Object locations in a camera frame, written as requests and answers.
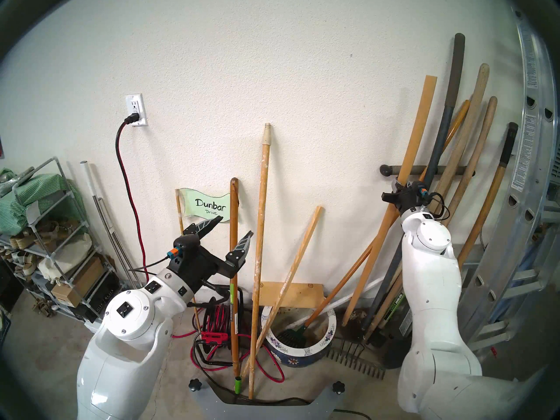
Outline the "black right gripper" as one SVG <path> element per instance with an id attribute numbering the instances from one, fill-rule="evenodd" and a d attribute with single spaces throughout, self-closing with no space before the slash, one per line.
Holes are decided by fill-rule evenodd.
<path id="1" fill-rule="evenodd" d="M 413 208 L 426 207 L 431 203 L 432 199 L 433 195 L 427 192 L 382 193 L 382 201 L 386 203 L 396 203 L 396 209 L 399 214 L 403 214 Z"/>

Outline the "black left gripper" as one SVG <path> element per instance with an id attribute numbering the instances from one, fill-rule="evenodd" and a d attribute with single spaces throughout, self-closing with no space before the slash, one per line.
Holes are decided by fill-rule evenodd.
<path id="1" fill-rule="evenodd" d="M 199 239 L 202 239 L 221 221 L 222 216 L 216 216 L 210 220 L 193 223 L 183 230 L 183 235 L 196 234 Z M 180 251 L 174 248 L 169 251 L 169 270 L 176 274 L 193 293 L 197 293 L 204 282 L 215 274 L 232 279 L 233 274 L 236 274 L 245 264 L 252 236 L 253 232 L 248 231 L 234 249 L 226 255 L 225 261 L 220 260 L 204 248 L 197 251 Z"/>

